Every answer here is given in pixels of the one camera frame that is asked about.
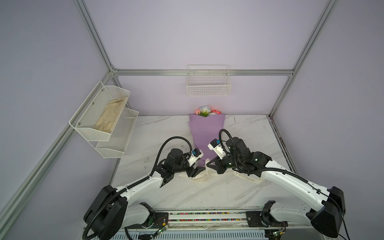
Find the white mesh upper shelf basket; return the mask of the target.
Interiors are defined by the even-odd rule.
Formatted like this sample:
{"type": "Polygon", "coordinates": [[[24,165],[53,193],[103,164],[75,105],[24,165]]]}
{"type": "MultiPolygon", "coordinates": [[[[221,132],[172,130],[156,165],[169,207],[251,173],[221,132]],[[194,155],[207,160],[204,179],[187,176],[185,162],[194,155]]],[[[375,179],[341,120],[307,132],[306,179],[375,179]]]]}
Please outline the white mesh upper shelf basket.
{"type": "Polygon", "coordinates": [[[111,138],[129,96],[128,90],[99,82],[69,124],[88,142],[106,142],[111,138]]]}

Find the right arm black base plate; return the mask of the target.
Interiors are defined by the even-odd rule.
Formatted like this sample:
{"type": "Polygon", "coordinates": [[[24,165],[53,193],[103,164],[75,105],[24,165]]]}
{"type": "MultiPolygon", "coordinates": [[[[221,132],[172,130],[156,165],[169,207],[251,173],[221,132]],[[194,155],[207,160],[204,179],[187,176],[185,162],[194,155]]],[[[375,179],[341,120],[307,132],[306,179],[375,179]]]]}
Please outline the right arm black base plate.
{"type": "Polygon", "coordinates": [[[246,219],[248,226],[253,227],[281,227],[282,222],[277,221],[270,213],[262,211],[247,211],[246,219]]]}

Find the red pink fake rose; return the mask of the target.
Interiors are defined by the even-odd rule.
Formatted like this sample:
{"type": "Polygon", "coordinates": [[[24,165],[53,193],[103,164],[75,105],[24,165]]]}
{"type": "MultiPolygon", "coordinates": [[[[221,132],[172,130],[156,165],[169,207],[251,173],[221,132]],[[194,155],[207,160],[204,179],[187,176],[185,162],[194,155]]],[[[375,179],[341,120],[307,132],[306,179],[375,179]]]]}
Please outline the red pink fake rose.
{"type": "Polygon", "coordinates": [[[211,112],[210,112],[210,115],[221,115],[222,113],[220,112],[220,111],[218,111],[218,110],[212,110],[211,112]]]}

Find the white mesh lower shelf basket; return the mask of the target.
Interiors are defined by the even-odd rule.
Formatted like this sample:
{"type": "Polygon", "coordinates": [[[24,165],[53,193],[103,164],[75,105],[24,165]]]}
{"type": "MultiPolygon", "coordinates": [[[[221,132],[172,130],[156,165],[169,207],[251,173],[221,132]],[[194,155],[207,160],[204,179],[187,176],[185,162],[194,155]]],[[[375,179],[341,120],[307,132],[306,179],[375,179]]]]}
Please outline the white mesh lower shelf basket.
{"type": "Polygon", "coordinates": [[[139,112],[124,108],[107,142],[98,142],[95,150],[104,159],[122,158],[131,139],[139,112]]]}

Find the white mesh shelf basket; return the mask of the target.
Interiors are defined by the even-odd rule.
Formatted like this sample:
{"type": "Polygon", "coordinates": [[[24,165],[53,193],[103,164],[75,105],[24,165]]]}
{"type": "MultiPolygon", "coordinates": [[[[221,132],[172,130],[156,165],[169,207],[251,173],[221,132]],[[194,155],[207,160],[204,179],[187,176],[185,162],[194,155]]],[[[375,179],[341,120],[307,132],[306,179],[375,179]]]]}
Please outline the white mesh shelf basket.
{"type": "Polygon", "coordinates": [[[98,142],[95,150],[104,159],[122,158],[131,139],[139,112],[124,108],[107,142],[98,142]]]}
{"type": "Polygon", "coordinates": [[[99,82],[69,124],[88,142],[106,142],[111,138],[129,96],[128,90],[99,82]]]}

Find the white blue fake rose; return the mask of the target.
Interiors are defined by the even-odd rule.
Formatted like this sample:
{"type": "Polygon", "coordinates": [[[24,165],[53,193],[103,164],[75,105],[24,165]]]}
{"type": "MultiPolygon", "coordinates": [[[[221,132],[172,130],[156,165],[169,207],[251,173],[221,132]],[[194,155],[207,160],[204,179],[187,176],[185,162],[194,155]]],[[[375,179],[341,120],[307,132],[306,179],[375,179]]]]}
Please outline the white blue fake rose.
{"type": "Polygon", "coordinates": [[[211,107],[206,105],[206,106],[201,106],[199,108],[200,110],[200,113],[199,115],[202,116],[202,117],[208,117],[212,111],[211,107]]]}

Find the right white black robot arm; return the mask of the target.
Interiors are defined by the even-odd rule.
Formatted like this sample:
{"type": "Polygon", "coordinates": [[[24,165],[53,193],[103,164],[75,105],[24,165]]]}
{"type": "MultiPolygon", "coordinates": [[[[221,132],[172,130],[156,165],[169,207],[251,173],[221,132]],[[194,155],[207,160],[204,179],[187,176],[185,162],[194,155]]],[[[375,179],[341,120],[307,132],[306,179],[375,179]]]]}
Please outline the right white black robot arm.
{"type": "Polygon", "coordinates": [[[206,166],[223,174],[227,169],[247,177],[256,176],[268,180],[303,201],[302,205],[284,206],[275,200],[269,200],[263,209],[253,217],[247,213],[249,221],[255,221],[264,227],[286,226],[288,222],[312,226],[322,235],[337,238],[341,227],[345,226],[346,205],[344,192],[337,188],[317,185],[300,175],[289,171],[270,156],[262,152],[251,152],[244,141],[221,129],[228,140],[214,139],[208,148],[217,155],[206,166]]]}

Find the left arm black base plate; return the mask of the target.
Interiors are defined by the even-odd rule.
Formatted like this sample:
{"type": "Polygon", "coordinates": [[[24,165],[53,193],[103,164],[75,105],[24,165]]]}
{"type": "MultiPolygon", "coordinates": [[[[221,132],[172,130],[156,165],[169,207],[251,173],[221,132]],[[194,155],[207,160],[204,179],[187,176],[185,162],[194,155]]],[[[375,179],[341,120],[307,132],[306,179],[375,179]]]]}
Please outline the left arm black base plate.
{"type": "Polygon", "coordinates": [[[141,224],[143,229],[159,229],[163,224],[169,220],[169,213],[167,212],[156,212],[150,214],[148,219],[141,224]]]}

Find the beige cloth in basket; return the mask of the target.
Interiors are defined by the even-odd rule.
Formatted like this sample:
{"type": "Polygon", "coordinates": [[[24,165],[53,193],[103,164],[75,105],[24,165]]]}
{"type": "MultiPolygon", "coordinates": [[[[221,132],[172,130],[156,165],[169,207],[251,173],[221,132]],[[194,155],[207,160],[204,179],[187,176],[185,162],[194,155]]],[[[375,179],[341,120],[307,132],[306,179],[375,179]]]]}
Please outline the beige cloth in basket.
{"type": "Polygon", "coordinates": [[[123,110],[126,104],[127,99],[128,97],[123,97],[110,101],[106,105],[102,115],[99,117],[96,124],[94,125],[94,129],[111,134],[118,121],[121,111],[123,110]]]}

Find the pink purple wrapping paper sheet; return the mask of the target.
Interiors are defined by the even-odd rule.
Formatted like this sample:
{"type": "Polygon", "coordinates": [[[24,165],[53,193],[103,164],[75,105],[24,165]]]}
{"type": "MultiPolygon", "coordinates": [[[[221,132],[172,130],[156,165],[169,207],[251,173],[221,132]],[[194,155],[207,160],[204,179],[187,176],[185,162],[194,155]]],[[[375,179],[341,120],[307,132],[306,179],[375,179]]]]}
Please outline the pink purple wrapping paper sheet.
{"type": "Polygon", "coordinates": [[[198,166],[203,167],[207,159],[213,159],[216,154],[214,151],[209,150],[208,144],[218,139],[219,131],[224,128],[226,115],[209,115],[208,117],[202,117],[200,115],[189,115],[189,127],[193,136],[195,148],[200,149],[204,156],[198,160],[198,166]]]}

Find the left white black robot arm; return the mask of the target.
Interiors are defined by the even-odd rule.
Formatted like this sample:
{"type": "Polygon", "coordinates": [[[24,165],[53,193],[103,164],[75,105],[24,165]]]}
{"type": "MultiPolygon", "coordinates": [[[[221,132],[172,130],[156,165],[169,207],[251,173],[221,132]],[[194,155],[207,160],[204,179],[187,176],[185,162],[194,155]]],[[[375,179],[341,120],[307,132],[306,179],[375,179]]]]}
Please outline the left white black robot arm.
{"type": "Polygon", "coordinates": [[[204,167],[194,166],[204,156],[203,151],[193,149],[190,142],[187,144],[189,152],[171,149],[164,160],[160,159],[162,151],[159,151],[150,173],[139,180],[118,188],[111,185],[103,187],[84,215],[86,227],[82,239],[91,240],[97,237],[100,240],[109,240],[128,220],[133,220],[134,215],[145,215],[146,218],[141,222],[147,222],[152,214],[151,208],[146,203],[141,203],[128,211],[132,203],[169,183],[176,173],[185,172],[189,178],[194,178],[204,171],[204,167]]]}

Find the aluminium front rail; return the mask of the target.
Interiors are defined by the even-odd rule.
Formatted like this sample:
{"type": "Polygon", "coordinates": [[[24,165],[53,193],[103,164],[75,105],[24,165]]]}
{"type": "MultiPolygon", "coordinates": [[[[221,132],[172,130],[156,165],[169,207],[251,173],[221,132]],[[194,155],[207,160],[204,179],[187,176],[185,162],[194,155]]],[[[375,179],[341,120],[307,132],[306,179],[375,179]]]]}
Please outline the aluminium front rail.
{"type": "MultiPolygon", "coordinates": [[[[308,207],[299,205],[278,205],[271,207],[269,212],[273,218],[282,222],[281,227],[311,227],[310,220],[306,217],[308,207]]],[[[263,211],[263,206],[241,207],[241,208],[218,208],[218,209],[155,209],[148,210],[146,207],[129,207],[127,215],[122,223],[122,228],[143,229],[143,224],[150,214],[156,212],[169,213],[169,220],[166,224],[173,229],[224,229],[224,228],[250,228],[246,219],[247,211],[263,211]]]]}

